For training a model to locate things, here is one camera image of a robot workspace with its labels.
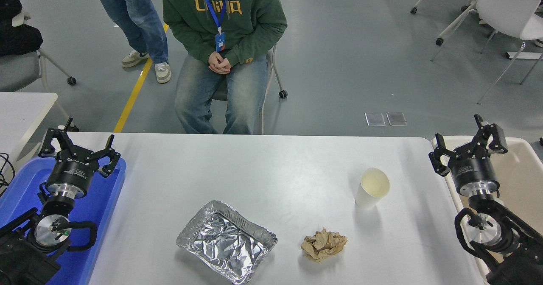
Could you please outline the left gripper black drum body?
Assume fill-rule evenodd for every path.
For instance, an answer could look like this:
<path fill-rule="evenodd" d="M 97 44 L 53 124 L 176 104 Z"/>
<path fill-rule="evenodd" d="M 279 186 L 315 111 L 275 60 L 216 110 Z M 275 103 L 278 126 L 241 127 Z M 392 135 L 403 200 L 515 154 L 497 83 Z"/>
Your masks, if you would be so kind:
<path fill-rule="evenodd" d="M 56 154 L 56 164 L 46 181 L 48 191 L 56 191 L 62 185 L 76 187 L 78 191 L 88 191 L 93 175 L 98 169 L 98 160 L 91 159 L 92 151 Z"/>

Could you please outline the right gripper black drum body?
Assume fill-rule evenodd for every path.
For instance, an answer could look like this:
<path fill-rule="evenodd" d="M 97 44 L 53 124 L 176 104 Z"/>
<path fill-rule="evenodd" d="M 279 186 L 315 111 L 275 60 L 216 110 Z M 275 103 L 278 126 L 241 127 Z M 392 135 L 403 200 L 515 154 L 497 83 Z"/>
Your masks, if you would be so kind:
<path fill-rule="evenodd" d="M 490 183 L 492 190 L 498 190 L 499 182 L 491 164 L 490 155 L 475 155 L 450 158 L 451 177 L 456 189 L 461 190 L 469 183 Z"/>

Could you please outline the seated person's right hand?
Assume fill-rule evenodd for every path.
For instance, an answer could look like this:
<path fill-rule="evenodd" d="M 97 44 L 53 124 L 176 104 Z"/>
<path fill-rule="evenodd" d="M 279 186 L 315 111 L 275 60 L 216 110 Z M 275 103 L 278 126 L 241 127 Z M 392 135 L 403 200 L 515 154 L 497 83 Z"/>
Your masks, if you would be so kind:
<path fill-rule="evenodd" d="M 223 60 L 223 57 L 221 57 L 217 51 L 214 51 L 211 53 L 208 59 L 209 69 L 214 73 L 223 74 L 221 68 L 219 68 L 219 65 L 223 62 Z"/>

